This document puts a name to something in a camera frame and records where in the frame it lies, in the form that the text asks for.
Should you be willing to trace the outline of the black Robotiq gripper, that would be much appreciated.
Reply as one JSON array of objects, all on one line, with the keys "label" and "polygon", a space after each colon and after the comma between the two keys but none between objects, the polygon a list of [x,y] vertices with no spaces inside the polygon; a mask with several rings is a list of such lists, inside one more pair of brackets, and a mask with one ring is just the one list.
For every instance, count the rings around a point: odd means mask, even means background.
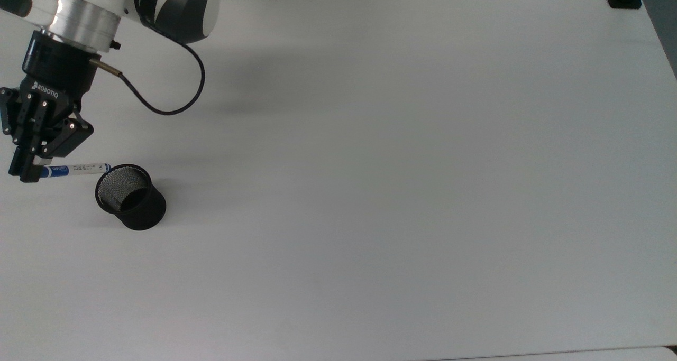
[{"label": "black Robotiq gripper", "polygon": [[81,116],[82,98],[91,89],[96,53],[34,31],[17,89],[2,87],[2,134],[14,144],[8,173],[24,182],[39,181],[43,168],[65,158],[94,132]]}]

